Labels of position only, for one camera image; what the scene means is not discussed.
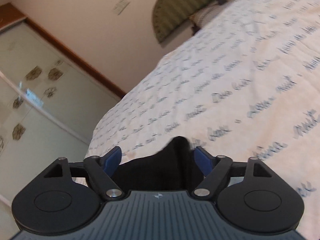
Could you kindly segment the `black pants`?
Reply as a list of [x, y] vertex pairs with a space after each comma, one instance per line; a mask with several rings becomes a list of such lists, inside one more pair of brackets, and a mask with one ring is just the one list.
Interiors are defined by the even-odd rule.
[[188, 191], [203, 174], [185, 137], [174, 137], [154, 155], [133, 159], [118, 166], [111, 179], [124, 191]]

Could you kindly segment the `white script-print bedspread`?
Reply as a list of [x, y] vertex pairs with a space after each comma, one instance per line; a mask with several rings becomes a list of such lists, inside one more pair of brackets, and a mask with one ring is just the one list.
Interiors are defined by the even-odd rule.
[[171, 138], [264, 161], [303, 198], [298, 232], [319, 239], [319, 0], [235, 0], [109, 110], [88, 155], [123, 162]]

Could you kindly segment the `brown wooden wardrobe frame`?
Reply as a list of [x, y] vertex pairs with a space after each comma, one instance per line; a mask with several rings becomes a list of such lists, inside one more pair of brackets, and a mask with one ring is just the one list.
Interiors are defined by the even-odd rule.
[[55, 49], [61, 52], [64, 56], [66, 56], [69, 60], [74, 62], [81, 70], [86, 72], [93, 79], [101, 83], [107, 89], [109, 89], [112, 93], [114, 93], [119, 98], [123, 98], [126, 93], [111, 82], [108, 78], [103, 76], [99, 71], [97, 71], [94, 67], [80, 58], [76, 53], [70, 50], [67, 46], [65, 46], [61, 41], [55, 38], [52, 34], [50, 34], [46, 29], [42, 28], [39, 24], [37, 24], [30, 17], [26, 16], [23, 12], [18, 10], [11, 3], [7, 3], [1, 5], [1, 31], [13, 27], [16, 24], [21, 22], [26, 23], [35, 33], [40, 35], [44, 40], [46, 40], [50, 45], [52, 45]]

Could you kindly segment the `patterned pillow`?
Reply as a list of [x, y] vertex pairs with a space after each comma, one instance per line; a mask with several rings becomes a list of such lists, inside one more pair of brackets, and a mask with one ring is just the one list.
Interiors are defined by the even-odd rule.
[[219, 13], [221, 13], [228, 5], [228, 2], [223, 4], [214, 1], [209, 5], [203, 7], [197, 12], [193, 13], [189, 20], [192, 22], [192, 32], [195, 35], [201, 28], [208, 24], [212, 19], [214, 19]]

